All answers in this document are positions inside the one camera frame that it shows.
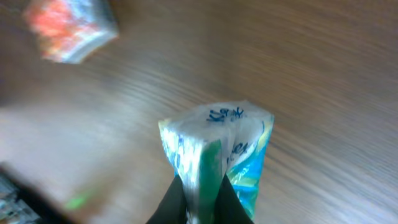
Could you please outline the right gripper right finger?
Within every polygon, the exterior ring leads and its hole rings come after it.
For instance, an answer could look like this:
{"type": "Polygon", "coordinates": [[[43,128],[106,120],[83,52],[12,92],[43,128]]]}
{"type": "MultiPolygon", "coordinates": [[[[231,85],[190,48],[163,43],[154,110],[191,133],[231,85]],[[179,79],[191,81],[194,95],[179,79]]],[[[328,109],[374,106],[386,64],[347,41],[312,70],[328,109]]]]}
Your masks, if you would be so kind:
{"type": "Polygon", "coordinates": [[[220,185],[214,215],[215,224],[254,224],[241,205],[227,175],[220,185]]]}

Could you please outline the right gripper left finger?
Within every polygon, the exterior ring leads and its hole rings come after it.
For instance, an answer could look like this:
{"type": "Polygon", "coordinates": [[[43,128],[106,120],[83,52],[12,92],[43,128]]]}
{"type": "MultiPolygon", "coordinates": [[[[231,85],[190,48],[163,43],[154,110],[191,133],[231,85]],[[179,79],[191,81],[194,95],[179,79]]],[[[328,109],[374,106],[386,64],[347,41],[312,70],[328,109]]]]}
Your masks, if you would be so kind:
{"type": "Polygon", "coordinates": [[[146,224],[186,224],[187,201],[182,180],[176,175],[156,211],[146,224]]]}

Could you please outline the teal Kleenex tissue pack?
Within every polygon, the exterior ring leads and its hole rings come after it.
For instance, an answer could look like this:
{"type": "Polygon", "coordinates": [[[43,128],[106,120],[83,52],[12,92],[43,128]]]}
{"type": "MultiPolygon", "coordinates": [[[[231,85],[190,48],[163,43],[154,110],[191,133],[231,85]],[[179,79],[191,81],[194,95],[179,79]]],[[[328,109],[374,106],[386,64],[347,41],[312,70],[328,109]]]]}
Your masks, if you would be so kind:
{"type": "Polygon", "coordinates": [[[214,222],[224,178],[254,218],[273,124],[270,112],[248,101],[200,105],[159,121],[165,155],[182,180],[188,223],[214,222]]]}

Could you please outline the orange Kleenex tissue pack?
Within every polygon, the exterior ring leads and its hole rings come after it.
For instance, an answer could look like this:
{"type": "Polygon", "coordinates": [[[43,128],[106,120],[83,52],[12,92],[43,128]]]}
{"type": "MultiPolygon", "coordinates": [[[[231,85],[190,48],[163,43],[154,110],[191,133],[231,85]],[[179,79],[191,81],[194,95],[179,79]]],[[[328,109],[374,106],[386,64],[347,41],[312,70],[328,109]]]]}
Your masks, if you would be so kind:
{"type": "Polygon", "coordinates": [[[106,0],[35,0],[24,11],[42,57],[79,64],[119,35],[106,0]]]}

